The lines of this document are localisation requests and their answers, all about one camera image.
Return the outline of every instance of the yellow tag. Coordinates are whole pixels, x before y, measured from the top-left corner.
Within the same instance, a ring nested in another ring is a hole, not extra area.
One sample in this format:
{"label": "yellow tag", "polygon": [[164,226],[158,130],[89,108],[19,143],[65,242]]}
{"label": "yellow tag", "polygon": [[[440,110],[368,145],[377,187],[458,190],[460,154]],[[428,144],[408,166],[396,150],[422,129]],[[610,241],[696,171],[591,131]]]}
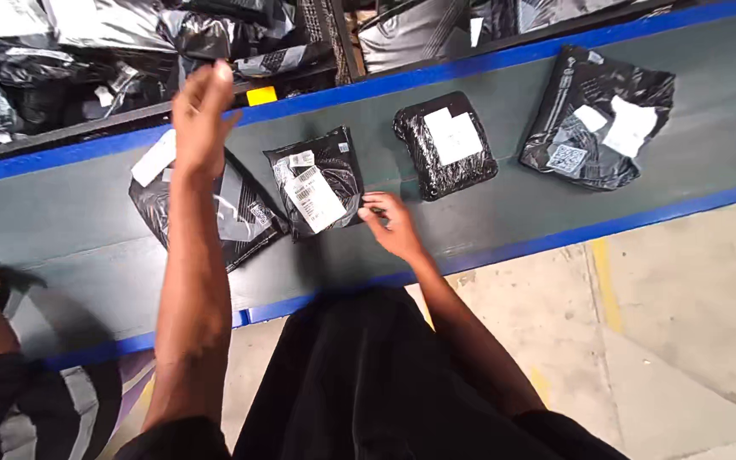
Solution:
{"label": "yellow tag", "polygon": [[250,89],[246,92],[246,98],[249,99],[250,106],[259,106],[266,102],[276,101],[277,94],[274,92],[273,86],[267,86],[265,88]]}

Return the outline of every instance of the person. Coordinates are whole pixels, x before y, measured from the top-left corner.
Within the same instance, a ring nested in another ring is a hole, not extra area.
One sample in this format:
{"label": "person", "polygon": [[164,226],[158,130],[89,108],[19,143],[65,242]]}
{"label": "person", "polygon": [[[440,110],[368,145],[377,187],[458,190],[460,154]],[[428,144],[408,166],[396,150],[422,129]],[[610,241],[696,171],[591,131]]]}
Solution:
{"label": "person", "polygon": [[[177,154],[157,377],[142,434],[117,459],[229,458],[220,431],[231,333],[212,181],[239,115],[222,61],[172,103]],[[434,328],[402,289],[319,296],[285,324],[233,458],[624,458],[548,411],[517,363],[450,288],[393,194],[358,213],[410,265]]]}

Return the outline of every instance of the conveyor belt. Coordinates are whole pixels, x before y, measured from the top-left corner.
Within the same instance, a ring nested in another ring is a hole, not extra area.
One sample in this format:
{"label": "conveyor belt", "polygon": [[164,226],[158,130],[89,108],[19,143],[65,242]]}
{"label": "conveyor belt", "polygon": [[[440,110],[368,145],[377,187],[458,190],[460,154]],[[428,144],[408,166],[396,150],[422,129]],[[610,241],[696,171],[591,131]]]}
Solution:
{"label": "conveyor belt", "polygon": [[[611,58],[677,74],[675,109],[642,154],[643,176],[616,192],[589,192],[516,162],[561,43],[604,45],[598,49]],[[391,120],[400,107],[456,89],[479,113],[500,172],[434,203],[417,202],[412,163]],[[346,124],[366,189],[408,200],[445,273],[523,256],[736,202],[736,3],[253,107],[244,123],[227,146],[277,202],[261,151]],[[79,350],[51,360],[63,367],[151,346],[166,254],[127,188],[130,167],[165,130],[0,161],[0,261],[49,284],[7,309],[29,356]],[[284,238],[229,280],[240,325],[290,313],[323,288],[412,277],[357,225],[298,244]]]}

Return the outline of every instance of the wrist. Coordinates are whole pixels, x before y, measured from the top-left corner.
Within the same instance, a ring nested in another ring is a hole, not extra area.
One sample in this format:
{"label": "wrist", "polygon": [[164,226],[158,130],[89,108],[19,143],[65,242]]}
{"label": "wrist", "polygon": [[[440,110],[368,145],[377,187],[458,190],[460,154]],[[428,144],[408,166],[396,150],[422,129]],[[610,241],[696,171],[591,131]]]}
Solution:
{"label": "wrist", "polygon": [[406,257],[405,262],[407,262],[415,272],[436,266],[436,262],[424,248]]}
{"label": "wrist", "polygon": [[210,174],[194,167],[178,167],[172,172],[172,186],[185,187],[193,190],[209,189],[214,178]]}

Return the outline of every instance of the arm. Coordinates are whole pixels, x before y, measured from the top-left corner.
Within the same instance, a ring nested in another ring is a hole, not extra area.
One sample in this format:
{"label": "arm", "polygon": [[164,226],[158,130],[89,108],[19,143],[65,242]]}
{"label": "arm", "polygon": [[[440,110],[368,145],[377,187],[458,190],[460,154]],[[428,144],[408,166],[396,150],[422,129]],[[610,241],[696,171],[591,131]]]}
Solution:
{"label": "arm", "polygon": [[172,102],[177,155],[169,188],[169,257],[155,337],[155,389],[143,431],[184,417],[220,422],[231,334],[231,300],[221,257],[212,181],[236,121],[225,63],[196,71]]}
{"label": "arm", "polygon": [[[452,348],[499,411],[512,417],[545,408],[516,361],[476,318],[439,273],[434,259],[422,246],[411,215],[395,195],[366,193],[360,217],[386,250],[413,268],[436,333]],[[388,220],[387,225],[380,218]]]}

